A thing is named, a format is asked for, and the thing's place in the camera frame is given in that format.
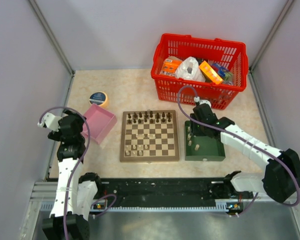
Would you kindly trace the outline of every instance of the green tray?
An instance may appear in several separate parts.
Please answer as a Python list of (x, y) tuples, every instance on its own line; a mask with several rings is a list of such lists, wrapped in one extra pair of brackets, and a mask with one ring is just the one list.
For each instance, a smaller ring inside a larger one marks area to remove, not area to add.
[[(188, 127), (190, 121), (184, 122), (184, 149), (186, 161), (210, 161), (221, 162), (226, 158), (224, 145), (216, 139), (208, 136), (192, 136), (191, 146), (188, 146)], [(196, 151), (195, 146), (199, 144), (200, 147)]]

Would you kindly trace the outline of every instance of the white wall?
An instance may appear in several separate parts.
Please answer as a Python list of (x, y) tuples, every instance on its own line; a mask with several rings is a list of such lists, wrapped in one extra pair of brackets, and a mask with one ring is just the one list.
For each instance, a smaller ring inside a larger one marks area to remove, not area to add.
[(279, 28), (254, 74), (282, 149), (300, 157), (300, 0)]
[(0, 240), (19, 236), (52, 145), (38, 118), (69, 81), (28, 2), (0, 0)]
[(163, 33), (240, 41), (252, 63), (286, 0), (37, 0), (76, 70), (150, 68)]

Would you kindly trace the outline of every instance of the wooden chessboard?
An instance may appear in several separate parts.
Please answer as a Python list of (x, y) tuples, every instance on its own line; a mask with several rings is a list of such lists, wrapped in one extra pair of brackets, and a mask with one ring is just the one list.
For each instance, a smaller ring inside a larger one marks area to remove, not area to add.
[(151, 112), (123, 112), (120, 162), (179, 161), (176, 111)]

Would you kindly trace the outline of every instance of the red plastic basket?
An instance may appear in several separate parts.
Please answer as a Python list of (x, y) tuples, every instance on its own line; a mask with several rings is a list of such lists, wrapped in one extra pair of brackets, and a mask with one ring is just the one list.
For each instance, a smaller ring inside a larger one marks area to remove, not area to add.
[[(198, 82), (160, 75), (164, 60), (176, 56), (181, 60), (196, 57), (212, 60), (228, 68), (233, 73), (233, 86)], [(211, 102), (214, 109), (225, 109), (235, 96), (247, 86), (248, 57), (246, 45), (242, 42), (226, 41), (216, 38), (208, 40), (194, 38), (191, 35), (165, 33), (156, 47), (153, 57), (151, 77), (155, 81), (158, 98), (164, 101), (177, 102), (177, 94), (185, 85), (193, 86), (199, 97)], [(180, 96), (183, 104), (194, 105), (194, 93), (186, 88)]]

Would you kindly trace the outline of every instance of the pink container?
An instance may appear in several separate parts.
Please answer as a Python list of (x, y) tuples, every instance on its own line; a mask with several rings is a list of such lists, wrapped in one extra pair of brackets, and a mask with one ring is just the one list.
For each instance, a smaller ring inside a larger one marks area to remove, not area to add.
[[(113, 113), (94, 103), (83, 116), (86, 117), (86, 121), (89, 125), (90, 137), (95, 140), (97, 144), (101, 144), (117, 122), (117, 118)], [(88, 137), (88, 130), (85, 124), (83, 125), (82, 135), (86, 138)]]

